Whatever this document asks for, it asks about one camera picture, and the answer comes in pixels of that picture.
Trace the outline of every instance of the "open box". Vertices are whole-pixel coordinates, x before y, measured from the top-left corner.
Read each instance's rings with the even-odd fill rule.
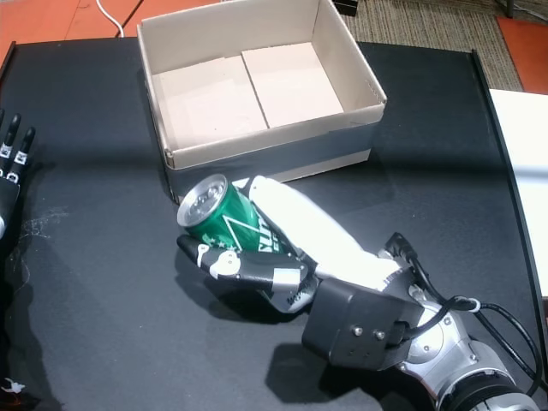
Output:
[[[331,0],[218,3],[137,31],[175,200],[214,173],[287,181],[367,159],[386,97]]]

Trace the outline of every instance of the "cable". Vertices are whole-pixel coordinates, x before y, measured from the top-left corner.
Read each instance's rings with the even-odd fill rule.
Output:
[[[422,286],[428,292],[428,294],[430,294],[439,305],[442,306],[443,304],[445,304],[445,302],[447,302],[447,299],[445,299],[441,294],[438,293],[438,291],[430,281],[430,276],[425,271],[425,269],[422,268],[422,264],[415,257],[411,257],[408,262],[409,264],[411,264],[411,266],[413,266],[415,274],[419,275],[419,280],[422,282]]]
[[[134,16],[134,14],[137,12],[137,10],[139,9],[139,7],[141,6],[141,4],[143,4],[145,0],[139,0],[139,2],[137,2],[137,4],[135,5],[135,7],[133,8],[133,10],[131,10],[131,13],[129,13],[128,17],[126,17],[126,20],[123,21],[122,23],[122,28],[126,28],[126,25],[129,23],[129,21],[131,20],[131,18]],[[116,36],[114,37],[119,37],[120,36],[120,31],[118,31],[118,33],[116,33]]]
[[[101,10],[101,13],[103,13],[104,16],[112,22],[112,24],[114,24],[116,27],[118,27],[118,31],[120,32],[120,37],[124,37],[123,27],[120,25],[120,23],[114,17],[109,15],[108,11],[106,11],[104,9],[103,5],[101,4],[101,2],[99,0],[95,0],[95,2],[97,3],[97,6],[99,7],[99,10]]]
[[[528,13],[530,15],[534,15],[537,19],[541,19],[542,21],[545,21],[545,22],[548,23],[548,17],[542,15],[541,13],[537,13],[536,11],[526,9],[525,7],[518,6],[517,4],[514,4],[514,10],[523,11],[523,12]]]
[[[442,307],[440,308],[440,312],[444,310],[446,307],[451,306],[454,304],[454,302],[449,303],[449,301],[452,301],[453,299],[445,299],[434,287],[432,282],[430,281],[430,276],[426,272],[426,270],[423,268],[422,264],[419,262],[417,258],[417,253],[413,250],[411,245],[408,243],[408,241],[399,234],[394,234],[392,239],[390,239],[392,243],[390,244],[392,247],[394,247],[394,244],[396,244],[396,248],[392,248],[391,251],[395,251],[395,253],[391,253],[392,255],[398,255],[400,257],[403,257],[409,264],[411,264],[413,268],[413,273],[417,276],[417,280],[419,281],[420,285],[424,288],[424,290]],[[535,370],[533,370],[520,356],[519,354],[514,350],[514,348],[511,346],[511,344],[497,331],[497,329],[491,324],[491,322],[487,319],[485,315],[481,312],[476,312],[474,315],[478,319],[478,321],[489,331],[489,333],[493,336],[493,338],[503,347],[503,349],[510,355],[512,360],[516,362],[516,364],[523,370],[523,372],[533,380],[533,383],[531,384],[531,387],[527,391],[527,394],[531,396],[534,394],[534,392],[538,389],[538,387],[542,387],[544,391],[548,393],[548,384],[542,379],[543,373],[544,373],[544,365],[542,363],[542,360],[540,358],[539,349],[537,348],[536,344],[534,343],[534,340],[531,338],[531,336],[527,333],[525,328],[521,325],[521,323],[508,311],[506,311],[504,308],[500,307],[497,304],[491,304],[491,303],[482,303],[480,306],[480,309],[485,310],[492,310],[496,313],[499,313],[502,315],[506,320],[508,320],[521,334],[521,336],[525,339],[528,347],[531,349],[531,352],[533,353],[533,358],[535,362]],[[421,327],[424,327],[425,325],[430,325],[430,321],[426,324],[422,325]],[[416,327],[413,329],[413,333],[411,330],[408,331],[408,334],[410,336],[415,335],[416,337],[420,335],[419,328]],[[427,331],[429,328],[426,328],[422,330],[422,332]]]
[[[521,325],[521,323],[512,314],[506,311],[506,309],[504,309],[503,307],[499,306],[498,304],[482,303],[481,308],[485,310],[492,310],[495,313],[498,313],[501,316],[503,316],[509,323],[511,323],[514,326],[514,328],[518,330],[518,332],[521,334],[521,336],[523,337],[523,339],[526,341],[527,345],[531,349],[531,352],[533,353],[534,362],[535,362],[536,372],[534,374],[533,384],[531,385],[531,388],[529,388],[529,391],[527,392],[527,394],[529,396],[532,396],[534,392],[539,388],[540,381],[542,380],[543,366],[542,366],[542,360],[540,359],[540,352],[539,352],[539,349],[537,348],[537,345],[534,343],[533,339],[531,338],[527,330],[523,328],[523,325]]]
[[[403,334],[403,340],[410,340],[424,334],[432,327],[436,326],[444,318],[445,314],[449,312],[449,310],[469,311],[475,307],[476,304],[473,301],[470,301],[466,297],[455,295],[449,298],[441,306],[438,312],[423,325],[406,330]]]

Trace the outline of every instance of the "black tabletop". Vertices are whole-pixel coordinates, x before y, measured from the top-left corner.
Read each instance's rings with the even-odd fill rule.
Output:
[[[371,160],[291,185],[365,249],[400,231],[444,294],[500,303],[542,335],[472,55],[361,47],[389,96]],[[300,345],[306,313],[284,317],[253,292],[221,288],[177,250],[136,39],[17,46],[0,106],[38,130],[18,242],[0,265],[2,374],[26,384],[38,409],[428,409],[398,372],[326,367]]]

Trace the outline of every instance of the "green can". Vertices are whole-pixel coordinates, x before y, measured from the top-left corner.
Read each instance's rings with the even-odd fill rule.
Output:
[[[251,201],[225,176],[209,176],[194,186],[177,213],[179,225],[213,247],[282,253],[279,240]]]

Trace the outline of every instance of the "can top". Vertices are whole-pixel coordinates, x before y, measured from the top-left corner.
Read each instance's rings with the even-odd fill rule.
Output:
[[[196,184],[182,199],[177,222],[182,227],[193,227],[205,221],[221,204],[227,192],[228,181],[222,174],[209,176]]]

